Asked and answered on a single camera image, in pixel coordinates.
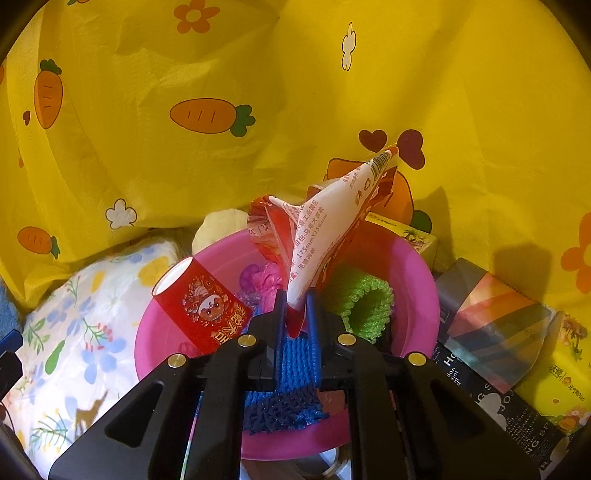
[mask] yellow fabric backdrop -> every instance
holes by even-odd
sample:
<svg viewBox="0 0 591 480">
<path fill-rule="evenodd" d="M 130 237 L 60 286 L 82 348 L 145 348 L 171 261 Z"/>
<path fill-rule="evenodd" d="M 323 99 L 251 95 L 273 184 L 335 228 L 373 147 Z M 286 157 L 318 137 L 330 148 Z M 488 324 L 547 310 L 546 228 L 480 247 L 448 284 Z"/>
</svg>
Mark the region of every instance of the yellow fabric backdrop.
<svg viewBox="0 0 591 480">
<path fill-rule="evenodd" d="M 36 87 L 49 59 L 61 73 Z M 3 67 L 0 275 L 22 306 L 149 227 L 303 198 L 331 158 L 368 156 L 363 129 L 394 143 L 414 128 L 426 165 L 401 171 L 436 267 L 463 256 L 591 313 L 560 265 L 591 211 L 591 73 L 538 0 L 50 0 Z M 197 98 L 256 122 L 211 100 L 191 114 L 246 134 L 173 121 Z"/>
</svg>

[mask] orange flower pattern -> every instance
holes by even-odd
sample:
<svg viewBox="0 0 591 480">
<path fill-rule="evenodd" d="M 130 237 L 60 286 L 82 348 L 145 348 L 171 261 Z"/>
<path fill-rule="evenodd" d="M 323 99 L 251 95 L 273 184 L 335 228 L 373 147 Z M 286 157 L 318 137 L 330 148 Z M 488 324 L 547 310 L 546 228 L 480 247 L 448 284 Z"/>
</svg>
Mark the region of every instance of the orange flower pattern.
<svg viewBox="0 0 591 480">
<path fill-rule="evenodd" d="M 180 20 L 177 30 L 179 33 L 187 33 L 191 29 L 197 33 L 207 33 L 211 28 L 208 20 L 218 13 L 218 7 L 205 7 L 205 0 L 191 0 L 188 5 L 179 5 L 174 9 L 174 16 Z"/>
<path fill-rule="evenodd" d="M 591 245 L 591 212 L 584 215 L 579 225 L 579 246 L 569 248 L 560 259 L 560 265 L 567 272 L 577 272 L 576 284 L 581 293 L 591 292 L 591 265 L 585 261 L 585 250 L 589 245 Z"/>
</svg>

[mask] blue knitted cloth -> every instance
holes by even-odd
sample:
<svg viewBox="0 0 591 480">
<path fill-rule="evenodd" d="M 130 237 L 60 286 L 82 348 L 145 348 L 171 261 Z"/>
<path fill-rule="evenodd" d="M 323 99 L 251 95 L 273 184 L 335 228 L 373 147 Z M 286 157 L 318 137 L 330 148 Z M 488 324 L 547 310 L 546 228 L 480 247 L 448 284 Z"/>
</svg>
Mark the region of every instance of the blue knitted cloth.
<svg viewBox="0 0 591 480">
<path fill-rule="evenodd" d="M 0 340 L 12 330 L 22 332 L 22 327 L 18 321 L 17 308 L 8 300 L 6 285 L 0 278 Z"/>
<path fill-rule="evenodd" d="M 247 392 L 243 429 L 251 434 L 303 429 L 329 415 L 322 412 L 304 336 L 286 337 L 279 388 L 273 392 Z"/>
</svg>

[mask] cream plush toy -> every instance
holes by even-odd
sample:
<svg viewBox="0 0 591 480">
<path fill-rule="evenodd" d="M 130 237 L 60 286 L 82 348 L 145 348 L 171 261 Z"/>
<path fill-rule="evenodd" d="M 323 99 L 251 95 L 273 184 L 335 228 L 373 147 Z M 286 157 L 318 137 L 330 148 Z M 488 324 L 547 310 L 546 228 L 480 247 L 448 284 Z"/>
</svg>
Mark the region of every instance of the cream plush toy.
<svg viewBox="0 0 591 480">
<path fill-rule="evenodd" d="M 248 214 L 236 209 L 210 213 L 195 234 L 191 245 L 193 255 L 218 240 L 245 229 L 247 220 Z"/>
</svg>

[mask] brown heart pattern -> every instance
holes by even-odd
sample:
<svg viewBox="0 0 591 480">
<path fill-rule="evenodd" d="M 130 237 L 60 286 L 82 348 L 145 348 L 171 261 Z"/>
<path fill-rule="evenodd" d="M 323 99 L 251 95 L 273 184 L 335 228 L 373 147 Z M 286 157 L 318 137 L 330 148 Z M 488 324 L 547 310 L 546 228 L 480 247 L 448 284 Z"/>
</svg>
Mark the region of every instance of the brown heart pattern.
<svg viewBox="0 0 591 480">
<path fill-rule="evenodd" d="M 396 142 L 398 155 L 409 167 L 420 170 L 425 166 L 425 155 L 421 147 L 423 146 L 423 136 L 418 130 L 405 130 L 398 137 Z"/>
<path fill-rule="evenodd" d="M 359 132 L 359 141 L 365 148 L 377 153 L 384 148 L 388 136 L 384 130 L 374 130 L 373 132 L 361 130 Z"/>
</svg>

